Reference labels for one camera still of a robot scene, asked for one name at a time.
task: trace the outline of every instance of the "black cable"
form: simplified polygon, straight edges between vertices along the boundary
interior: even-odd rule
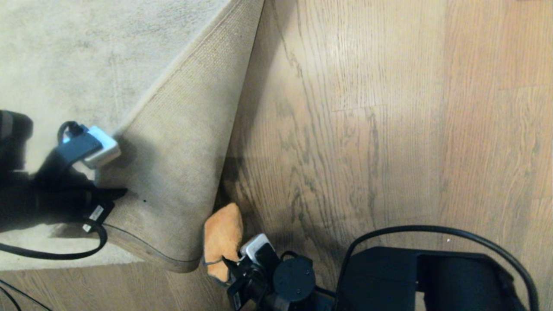
[[[8,297],[8,299],[13,303],[13,306],[17,309],[17,311],[21,311],[21,307],[19,306],[17,301],[15,301],[15,299],[13,299],[12,295],[10,295],[3,287],[0,287],[0,291],[2,291],[4,293],[4,295],[6,295],[6,297]]]
[[[319,287],[319,286],[315,285],[315,290],[319,293],[323,293],[323,294],[325,294],[327,296],[330,296],[332,298],[336,298],[336,293],[333,292],[333,291],[329,291],[328,289],[324,289],[322,287]]]
[[[12,253],[12,254],[24,256],[24,257],[46,259],[46,260],[75,260],[75,259],[81,259],[88,256],[92,256],[96,254],[98,251],[100,251],[106,245],[107,232],[102,225],[100,225],[99,223],[93,220],[87,219],[85,220],[85,223],[91,226],[92,228],[91,230],[98,233],[98,236],[100,237],[100,244],[98,245],[98,247],[96,247],[91,251],[86,251],[82,253],[73,253],[73,254],[55,254],[55,253],[26,250],[24,248],[6,245],[2,243],[0,243],[0,251]]]
[[[36,303],[37,305],[41,306],[44,310],[46,311],[52,311],[52,309],[48,308],[47,306],[45,306],[43,303],[41,303],[40,301],[34,299],[33,297],[25,294],[24,292],[20,291],[18,288],[16,288],[15,286],[9,284],[9,283],[6,283],[5,281],[1,280],[0,279],[0,284],[8,287],[9,289],[13,290],[14,292],[22,295],[23,297],[27,298],[28,300]],[[8,298],[10,298],[11,296],[6,292],[5,289],[3,289],[2,287],[0,287],[0,289],[4,292],[4,294],[6,294],[8,296]],[[10,299],[14,304],[15,304],[15,307],[18,309],[18,311],[21,311],[21,309],[19,309],[19,305],[15,302],[15,299],[13,299],[13,297]]]
[[[338,278],[338,286],[336,287],[336,300],[334,301],[334,308],[333,308],[334,310],[337,310],[340,290],[342,289],[343,277],[346,272],[346,267],[349,262],[349,258],[351,257],[351,254],[355,250],[356,246],[359,245],[361,242],[364,242],[366,240],[372,239],[377,236],[392,234],[392,233],[399,233],[399,232],[434,232],[434,233],[455,235],[455,236],[463,237],[465,239],[469,239],[473,242],[476,242],[478,244],[481,244],[491,249],[492,251],[500,255],[503,259],[505,259],[507,262],[509,262],[509,264],[513,266],[513,268],[515,268],[515,270],[520,274],[520,276],[524,281],[524,284],[526,285],[526,289],[528,290],[528,303],[530,305],[530,311],[539,311],[538,290],[536,289],[536,285],[532,280],[532,276],[522,266],[522,264],[508,251],[503,249],[501,246],[495,244],[494,242],[487,240],[481,236],[470,233],[468,231],[449,228],[449,227],[424,226],[424,225],[398,226],[398,227],[384,228],[384,229],[376,230],[376,231],[367,233],[365,235],[362,235],[359,238],[357,238],[353,243],[351,243],[351,245],[349,246],[346,252],[344,261],[342,262],[340,277]]]
[[[286,256],[297,258],[299,255],[293,251],[285,251],[282,255],[280,255],[280,261],[283,261]]]
[[[66,122],[64,122],[58,130],[58,135],[57,135],[58,144],[63,143],[65,130],[67,130],[69,127],[74,127],[74,126],[78,126],[78,125],[79,124],[75,121],[66,121]]]

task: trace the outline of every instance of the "yellow sponge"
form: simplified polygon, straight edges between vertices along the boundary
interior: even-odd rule
[[[207,219],[204,225],[204,260],[207,273],[228,282],[228,268],[222,257],[238,261],[238,249],[242,243],[244,226],[240,209],[231,203]]]

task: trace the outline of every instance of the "white sticker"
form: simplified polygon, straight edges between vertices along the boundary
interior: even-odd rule
[[[98,205],[98,207],[94,210],[94,212],[92,212],[92,214],[90,214],[90,217],[89,217],[89,218],[92,219],[92,220],[98,220],[98,218],[100,217],[100,215],[102,215],[102,213],[103,213],[103,207],[101,207],[101,206]],[[86,225],[86,224],[84,224],[84,225],[82,226],[82,228],[83,228],[86,232],[90,232],[90,229],[92,229],[91,226]]]

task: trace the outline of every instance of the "wooden floor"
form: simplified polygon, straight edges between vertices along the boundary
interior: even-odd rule
[[[454,226],[511,251],[553,310],[552,46],[550,0],[267,0],[222,183],[247,235],[311,257],[333,288],[355,237]],[[379,243],[483,251],[431,234],[364,247]],[[226,310],[204,275],[0,278],[56,310]]]

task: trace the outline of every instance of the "white connector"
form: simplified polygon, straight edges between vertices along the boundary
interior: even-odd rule
[[[253,263],[261,265],[261,263],[255,257],[255,253],[257,253],[257,251],[259,251],[261,247],[263,247],[267,243],[271,245],[274,251],[274,247],[271,242],[269,242],[267,236],[265,234],[258,234],[255,237],[252,237],[246,244],[244,244],[244,246],[242,246],[242,248],[240,249],[240,254],[242,255],[242,258],[247,256]]]
[[[82,160],[88,168],[100,168],[121,155],[119,144],[115,141],[115,139],[111,138],[111,136],[106,134],[99,127],[91,127],[88,130],[88,133],[102,143],[102,150],[95,152]]]

